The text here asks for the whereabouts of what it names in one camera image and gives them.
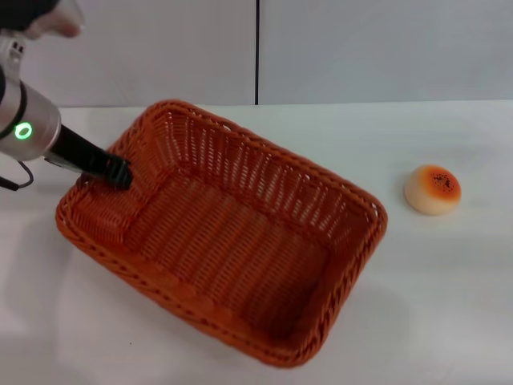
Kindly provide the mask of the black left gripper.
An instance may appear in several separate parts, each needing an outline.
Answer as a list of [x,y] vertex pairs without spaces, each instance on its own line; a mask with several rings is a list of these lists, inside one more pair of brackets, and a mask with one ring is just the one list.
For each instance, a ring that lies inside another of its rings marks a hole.
[[78,173],[103,178],[109,185],[129,189],[133,174],[127,160],[109,154],[70,130],[60,126],[59,133],[43,158],[53,165]]

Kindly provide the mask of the orange woven plastic basket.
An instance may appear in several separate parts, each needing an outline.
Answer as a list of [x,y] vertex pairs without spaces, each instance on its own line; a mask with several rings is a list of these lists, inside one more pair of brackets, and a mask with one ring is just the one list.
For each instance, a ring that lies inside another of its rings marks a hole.
[[179,100],[148,107],[111,149],[131,187],[81,176],[60,233],[197,330],[268,365],[308,362],[386,232],[379,200]]

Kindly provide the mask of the black sleeved forearm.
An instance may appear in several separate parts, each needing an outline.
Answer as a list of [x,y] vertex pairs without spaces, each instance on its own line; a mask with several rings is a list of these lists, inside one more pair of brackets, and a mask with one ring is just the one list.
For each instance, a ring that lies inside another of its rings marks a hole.
[[0,30],[25,31],[58,3],[59,0],[0,0]]

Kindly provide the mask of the blurred bare human hand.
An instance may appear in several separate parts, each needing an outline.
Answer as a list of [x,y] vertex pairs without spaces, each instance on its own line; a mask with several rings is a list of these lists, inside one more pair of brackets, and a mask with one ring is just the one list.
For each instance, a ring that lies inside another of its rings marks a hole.
[[58,0],[51,11],[38,16],[24,31],[29,39],[39,39],[44,34],[75,38],[83,31],[85,22],[77,0]]

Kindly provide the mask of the round toy bread bun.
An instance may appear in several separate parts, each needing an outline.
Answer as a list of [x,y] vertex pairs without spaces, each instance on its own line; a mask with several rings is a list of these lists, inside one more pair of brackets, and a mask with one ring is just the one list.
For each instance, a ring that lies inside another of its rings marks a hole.
[[408,176],[403,190],[408,205],[429,216],[448,214],[458,206],[462,197],[456,176],[435,164],[416,168]]

